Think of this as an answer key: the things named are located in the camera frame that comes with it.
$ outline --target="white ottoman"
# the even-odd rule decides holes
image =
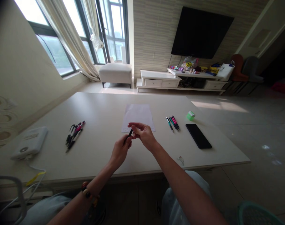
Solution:
[[[127,83],[132,82],[132,66],[123,63],[107,63],[99,70],[99,77],[103,83]]]

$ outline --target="drawer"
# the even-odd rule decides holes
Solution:
[[[204,89],[221,90],[227,82],[206,80]]]
[[[161,87],[164,87],[164,88],[176,88],[177,87],[177,83],[176,81],[162,81],[161,83]]]
[[[148,79],[146,79],[144,86],[160,87],[161,86],[161,82],[162,82],[162,80],[148,80]]]

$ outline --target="black television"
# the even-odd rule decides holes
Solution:
[[[234,17],[183,7],[172,55],[212,59]]]

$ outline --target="curtain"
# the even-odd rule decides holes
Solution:
[[[91,81],[100,81],[99,73],[78,35],[62,0],[37,0],[64,48]]]
[[[93,43],[95,50],[99,50],[104,47],[103,42],[99,38],[99,26],[98,17],[96,13],[95,1],[94,0],[83,0],[84,8],[87,14],[89,25],[92,29],[93,34],[90,40]]]

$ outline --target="sheet of paper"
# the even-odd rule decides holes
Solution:
[[[155,131],[152,113],[149,104],[128,104],[126,106],[123,126],[121,132],[130,132],[131,128],[128,127],[130,122],[139,122],[149,125],[152,131]]]

